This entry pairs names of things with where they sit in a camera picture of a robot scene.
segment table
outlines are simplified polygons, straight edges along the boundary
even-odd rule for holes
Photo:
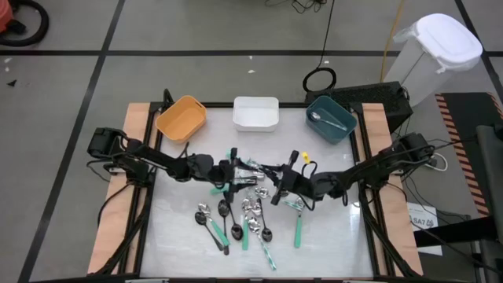
[[[128,136],[140,140],[143,139],[149,109],[150,104],[148,103],[134,103],[129,105],[123,127]],[[391,144],[391,137],[387,129],[386,116],[384,115],[384,108],[382,105],[378,104],[364,104],[362,109],[362,117],[365,120],[366,133],[369,140],[369,150],[373,155],[375,155],[379,152],[379,150],[388,147]],[[364,138],[362,138],[362,131],[359,126],[355,130],[355,135],[360,160],[364,160]],[[151,146],[155,144],[155,140],[156,131],[152,130],[150,139]],[[107,197],[112,195],[116,190],[120,189],[124,183],[124,176],[113,176],[108,188]],[[390,177],[390,183],[398,187],[402,186],[398,177]],[[97,232],[93,255],[89,265],[88,271],[90,273],[101,268],[123,239],[132,197],[132,190],[125,191],[112,201],[103,211],[101,225]],[[412,226],[409,222],[407,205],[403,193],[392,186],[385,186],[380,191],[380,198],[388,237],[409,265],[416,272],[422,274],[419,255],[417,253],[417,247],[413,237]],[[374,238],[374,244],[376,249],[377,265],[379,266],[378,273],[387,274],[383,248],[376,238]],[[135,255],[137,249],[138,236],[130,246],[129,254]],[[134,271],[134,256],[128,257],[125,271]]]

